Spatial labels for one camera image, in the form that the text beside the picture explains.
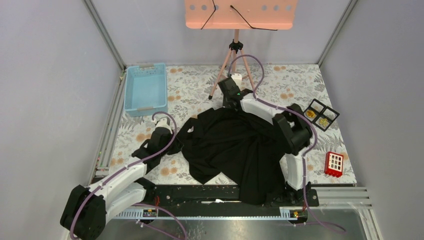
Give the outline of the black shirt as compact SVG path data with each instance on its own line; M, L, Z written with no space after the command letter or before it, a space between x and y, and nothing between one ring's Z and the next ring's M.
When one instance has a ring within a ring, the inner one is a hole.
M210 108L189 118L176 137L190 175L205 184L218 174L239 186L241 202L260 205L285 195L282 142L273 126L251 113Z

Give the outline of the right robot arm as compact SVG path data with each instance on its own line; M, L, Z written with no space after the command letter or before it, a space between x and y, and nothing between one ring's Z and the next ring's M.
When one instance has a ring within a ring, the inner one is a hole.
M257 98L250 89L241 90L232 77L218 83L223 94L222 105L225 108L241 110L269 122L276 131L277 139L282 142L288 167L286 189L287 201L293 206L301 205L306 199L308 178L304 172L301 156L310 145L313 131L297 104L285 109Z

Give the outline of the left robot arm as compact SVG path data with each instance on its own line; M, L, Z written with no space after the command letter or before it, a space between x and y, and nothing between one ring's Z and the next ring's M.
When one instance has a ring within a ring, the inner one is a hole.
M135 150L129 163L89 186L72 189L60 218L73 240L95 240L106 224L128 207L152 204L155 192L137 181L153 170L172 148L174 132L158 121L151 137Z

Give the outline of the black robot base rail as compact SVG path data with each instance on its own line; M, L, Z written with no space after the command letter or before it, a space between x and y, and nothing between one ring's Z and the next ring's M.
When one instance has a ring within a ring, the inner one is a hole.
M118 215L122 219L170 220L266 220L305 222L308 210L301 194L280 195L259 205L239 199L236 185L155 185L141 206Z

